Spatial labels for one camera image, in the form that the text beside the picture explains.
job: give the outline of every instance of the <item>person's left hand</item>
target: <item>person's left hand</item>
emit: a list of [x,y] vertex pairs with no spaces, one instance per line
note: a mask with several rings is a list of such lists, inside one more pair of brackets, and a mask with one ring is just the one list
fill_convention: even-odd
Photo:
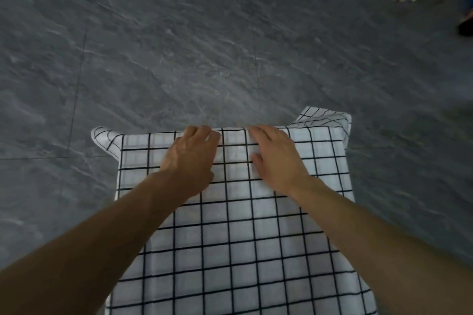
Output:
[[176,182],[176,196],[188,199],[202,192],[213,180],[210,171],[220,133],[209,126],[189,126],[169,147],[158,173],[167,173]]

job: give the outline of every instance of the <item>person's right arm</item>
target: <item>person's right arm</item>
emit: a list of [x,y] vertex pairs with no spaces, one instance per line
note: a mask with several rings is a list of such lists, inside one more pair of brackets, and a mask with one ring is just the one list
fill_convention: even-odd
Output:
[[391,314],[469,314],[473,270],[403,233],[311,177],[294,143],[272,126],[250,128],[260,177],[295,200],[327,234]]

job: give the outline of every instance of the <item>grid pattern fabric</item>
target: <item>grid pattern fabric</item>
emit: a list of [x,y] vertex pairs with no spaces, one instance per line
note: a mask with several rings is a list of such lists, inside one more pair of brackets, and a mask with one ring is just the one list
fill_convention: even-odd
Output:
[[[309,173],[354,201],[345,147],[350,115],[306,108],[291,125]],[[106,302],[109,315],[377,313],[373,293],[317,224],[272,191],[249,155],[243,128],[221,133],[214,180],[153,234]],[[119,160],[115,198],[146,175],[183,132],[123,135],[104,127],[92,138]]]

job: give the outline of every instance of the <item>gray marble floor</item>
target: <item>gray marble floor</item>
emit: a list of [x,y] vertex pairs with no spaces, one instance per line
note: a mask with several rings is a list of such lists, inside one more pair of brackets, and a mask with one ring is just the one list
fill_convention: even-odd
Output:
[[113,196],[91,128],[350,112],[358,202],[473,264],[471,40],[448,0],[0,0],[0,268]]

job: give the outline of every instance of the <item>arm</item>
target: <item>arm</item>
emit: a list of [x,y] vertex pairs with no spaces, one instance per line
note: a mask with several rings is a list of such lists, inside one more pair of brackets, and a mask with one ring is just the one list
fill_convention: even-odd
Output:
[[219,139],[208,126],[188,127],[159,172],[0,272],[0,313],[95,315],[160,224],[212,181]]
[[251,127],[259,175],[295,200],[324,230],[392,314],[467,314],[473,270],[404,234],[311,177],[286,133]]

